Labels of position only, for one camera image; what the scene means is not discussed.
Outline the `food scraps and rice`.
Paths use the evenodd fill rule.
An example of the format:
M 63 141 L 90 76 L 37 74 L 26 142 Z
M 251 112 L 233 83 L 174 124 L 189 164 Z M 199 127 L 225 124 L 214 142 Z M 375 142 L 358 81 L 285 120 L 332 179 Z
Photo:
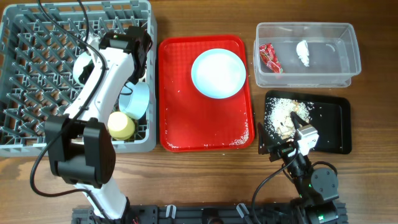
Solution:
M 310 106 L 297 100 L 286 98 L 269 98 L 266 103 L 269 110 L 265 112 L 266 129 L 275 139 L 276 136 L 282 140 L 294 137 L 295 127 L 290 117 L 291 112 L 295 112 L 304 121 L 309 122 Z

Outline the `yellow plastic cup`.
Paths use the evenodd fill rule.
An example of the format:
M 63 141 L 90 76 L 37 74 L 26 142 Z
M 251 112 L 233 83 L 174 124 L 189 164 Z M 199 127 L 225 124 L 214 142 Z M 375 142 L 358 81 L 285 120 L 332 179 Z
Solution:
M 135 132 L 133 120 L 126 114 L 117 111 L 110 114 L 108 119 L 109 134 L 117 140 L 127 140 Z

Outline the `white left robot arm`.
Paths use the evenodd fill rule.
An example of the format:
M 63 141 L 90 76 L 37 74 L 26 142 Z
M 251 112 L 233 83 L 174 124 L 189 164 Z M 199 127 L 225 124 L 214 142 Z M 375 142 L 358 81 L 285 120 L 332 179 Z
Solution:
M 112 178 L 116 153 L 109 131 L 111 125 L 126 126 L 134 119 L 110 116 L 120 96 L 136 94 L 153 41 L 137 26 L 89 40 L 89 51 L 73 66 L 82 91 L 64 114 L 51 115 L 45 122 L 50 170 L 88 197 L 98 221 L 127 223 L 133 215 L 128 198 Z

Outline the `white napkin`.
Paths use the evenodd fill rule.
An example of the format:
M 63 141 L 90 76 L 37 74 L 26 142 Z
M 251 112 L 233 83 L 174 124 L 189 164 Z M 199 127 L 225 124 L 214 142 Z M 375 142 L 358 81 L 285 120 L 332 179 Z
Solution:
M 304 66 L 309 67 L 309 50 L 306 40 L 302 40 L 296 46 L 296 53 Z

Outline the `red snack wrapper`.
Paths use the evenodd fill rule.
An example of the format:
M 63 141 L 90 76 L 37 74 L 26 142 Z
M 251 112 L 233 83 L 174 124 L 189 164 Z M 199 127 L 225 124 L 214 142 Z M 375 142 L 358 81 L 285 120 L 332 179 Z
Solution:
M 259 46 L 259 55 L 264 64 L 274 73 L 283 73 L 284 70 L 276 56 L 275 49 L 271 43 Z

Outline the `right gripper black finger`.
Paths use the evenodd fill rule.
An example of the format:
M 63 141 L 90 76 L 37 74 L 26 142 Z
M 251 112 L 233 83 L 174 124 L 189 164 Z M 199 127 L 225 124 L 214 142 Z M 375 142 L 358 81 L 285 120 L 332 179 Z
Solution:
M 268 145 L 267 140 L 269 135 L 262 123 L 257 124 L 257 131 L 259 135 L 258 143 L 258 154 L 273 154 L 275 153 L 275 147 Z
M 292 111 L 290 113 L 290 118 L 293 122 L 294 128 L 301 128 L 302 126 L 307 126 L 308 123 L 304 121 L 296 112 Z

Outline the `light blue bowl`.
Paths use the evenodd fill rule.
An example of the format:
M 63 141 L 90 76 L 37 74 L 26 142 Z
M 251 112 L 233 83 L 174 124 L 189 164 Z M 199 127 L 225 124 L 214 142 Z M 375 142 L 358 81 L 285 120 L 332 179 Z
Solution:
M 119 95 L 119 110 L 132 119 L 141 119 L 149 105 L 150 90 L 144 82 L 125 83 Z

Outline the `light green bowl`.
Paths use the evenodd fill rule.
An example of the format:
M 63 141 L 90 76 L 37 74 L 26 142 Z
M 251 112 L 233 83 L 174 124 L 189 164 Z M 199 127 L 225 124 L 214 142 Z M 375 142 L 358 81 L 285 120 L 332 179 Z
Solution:
M 84 86 L 93 69 L 94 63 L 91 56 L 87 52 L 83 52 L 75 60 L 72 72 L 73 79 L 77 84 Z

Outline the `light blue plate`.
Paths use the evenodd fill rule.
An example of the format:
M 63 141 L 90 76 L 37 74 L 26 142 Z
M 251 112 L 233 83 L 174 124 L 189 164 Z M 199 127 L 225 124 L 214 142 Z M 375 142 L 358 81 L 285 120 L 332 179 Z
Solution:
M 246 67 L 237 54 L 226 49 L 210 49 L 193 62 L 191 79 L 194 87 L 213 99 L 236 95 L 246 82 Z

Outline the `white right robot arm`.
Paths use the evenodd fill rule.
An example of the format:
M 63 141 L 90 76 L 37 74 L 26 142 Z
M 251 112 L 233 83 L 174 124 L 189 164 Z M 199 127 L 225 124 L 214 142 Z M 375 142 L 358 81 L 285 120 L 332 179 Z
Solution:
M 285 173 L 295 185 L 299 198 L 290 202 L 292 215 L 299 223 L 336 223 L 340 217 L 335 200 L 338 194 L 338 171 L 325 161 L 311 163 L 308 153 L 318 142 L 318 131 L 296 112 L 290 113 L 295 128 L 293 139 L 276 146 L 267 146 L 264 125 L 257 124 L 261 135 L 259 154 L 268 154 L 271 162 L 283 160 L 281 168 L 266 177 L 256 188 L 251 200 L 255 211 L 256 197 L 273 177 Z

